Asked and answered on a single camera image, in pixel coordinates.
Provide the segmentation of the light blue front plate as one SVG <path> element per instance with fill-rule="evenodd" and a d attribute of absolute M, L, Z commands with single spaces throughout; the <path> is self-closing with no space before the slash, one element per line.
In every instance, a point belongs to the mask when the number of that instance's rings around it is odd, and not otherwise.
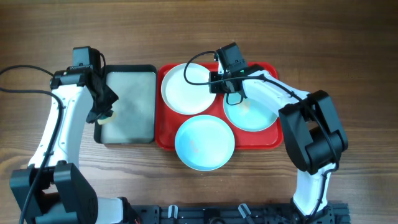
<path fill-rule="evenodd" d="M 189 168 L 203 172 L 219 169 L 232 157 L 235 138 L 220 118 L 198 115 L 187 119 L 175 136 L 175 150 Z"/>

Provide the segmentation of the green yellow sponge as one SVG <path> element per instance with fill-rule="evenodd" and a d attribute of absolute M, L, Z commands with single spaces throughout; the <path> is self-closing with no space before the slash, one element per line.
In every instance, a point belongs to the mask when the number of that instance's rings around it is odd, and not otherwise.
<path fill-rule="evenodd" d="M 106 123 L 109 123 L 110 121 L 112 121 L 114 118 L 116 117 L 116 113 L 114 111 L 109 111 L 105 114 L 102 114 L 98 119 L 97 119 L 97 123 L 99 125 L 104 125 Z"/>

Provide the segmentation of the red plastic tray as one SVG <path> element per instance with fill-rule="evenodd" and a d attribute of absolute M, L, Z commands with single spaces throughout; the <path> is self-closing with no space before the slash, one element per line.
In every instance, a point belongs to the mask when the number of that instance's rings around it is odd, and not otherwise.
<path fill-rule="evenodd" d="M 169 70 L 176 66 L 175 63 L 162 66 L 157 72 L 156 79 L 154 139 L 159 147 L 169 151 L 175 149 L 175 137 L 179 127 L 192 117 L 191 115 L 182 115 L 172 111 L 161 96 L 161 83 Z M 262 131 L 249 132 L 233 126 L 224 113 L 223 97 L 220 95 L 215 98 L 212 105 L 203 114 L 220 119 L 215 123 L 215 130 L 210 132 L 216 137 L 227 140 L 227 132 L 232 131 L 235 149 L 237 150 L 271 150 L 279 146 L 283 141 L 282 128 L 278 119 Z"/>

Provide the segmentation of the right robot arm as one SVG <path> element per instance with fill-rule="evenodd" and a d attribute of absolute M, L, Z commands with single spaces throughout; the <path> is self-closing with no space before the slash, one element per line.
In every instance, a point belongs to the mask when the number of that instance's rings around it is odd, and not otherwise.
<path fill-rule="evenodd" d="M 212 93 L 239 93 L 278 115 L 287 154 L 298 169 L 293 203 L 305 221 L 318 218 L 327 205 L 331 173 L 348 148 L 331 96 L 292 88 L 258 64 L 233 73 L 210 72 L 209 81 Z"/>

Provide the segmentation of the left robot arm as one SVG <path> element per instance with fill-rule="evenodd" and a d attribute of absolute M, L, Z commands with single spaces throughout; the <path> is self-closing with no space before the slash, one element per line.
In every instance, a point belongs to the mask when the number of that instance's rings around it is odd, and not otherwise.
<path fill-rule="evenodd" d="M 50 88 L 40 145 L 27 168 L 10 179 L 20 223 L 140 223 L 126 198 L 98 197 L 78 168 L 85 123 L 109 116 L 117 95 L 90 68 L 58 71 Z"/>

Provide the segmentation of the black water basin tray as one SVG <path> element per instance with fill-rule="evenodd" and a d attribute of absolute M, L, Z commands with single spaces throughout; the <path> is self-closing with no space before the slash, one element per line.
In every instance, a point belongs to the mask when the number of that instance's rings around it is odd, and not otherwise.
<path fill-rule="evenodd" d="M 95 124 L 100 144 L 149 144 L 155 135 L 157 70 L 153 65 L 107 65 L 106 84 L 119 99 L 114 117 Z"/>

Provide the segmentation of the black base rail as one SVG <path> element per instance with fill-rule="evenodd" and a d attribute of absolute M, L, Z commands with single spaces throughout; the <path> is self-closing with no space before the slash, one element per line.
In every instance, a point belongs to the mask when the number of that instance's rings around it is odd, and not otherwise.
<path fill-rule="evenodd" d="M 138 223 L 150 224 L 210 224 L 210 223 L 256 223 L 284 224 L 307 223 L 305 217 L 288 203 L 232 207 L 178 207 L 170 205 L 133 206 L 139 215 Z"/>

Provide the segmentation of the white round plate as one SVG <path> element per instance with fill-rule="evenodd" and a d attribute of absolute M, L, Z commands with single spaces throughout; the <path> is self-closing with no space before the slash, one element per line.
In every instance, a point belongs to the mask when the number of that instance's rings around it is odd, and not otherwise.
<path fill-rule="evenodd" d="M 216 98 L 208 85 L 191 85 L 184 79 L 186 64 L 171 68 L 162 80 L 161 95 L 165 104 L 183 115 L 198 114 L 208 109 Z"/>

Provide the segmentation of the teal plate on right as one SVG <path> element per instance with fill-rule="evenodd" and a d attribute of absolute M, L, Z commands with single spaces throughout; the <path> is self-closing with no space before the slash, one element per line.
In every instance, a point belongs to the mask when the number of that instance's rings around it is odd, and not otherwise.
<path fill-rule="evenodd" d="M 263 131 L 271 127 L 278 116 L 269 108 L 239 93 L 225 95 L 223 109 L 233 126 L 249 132 Z"/>

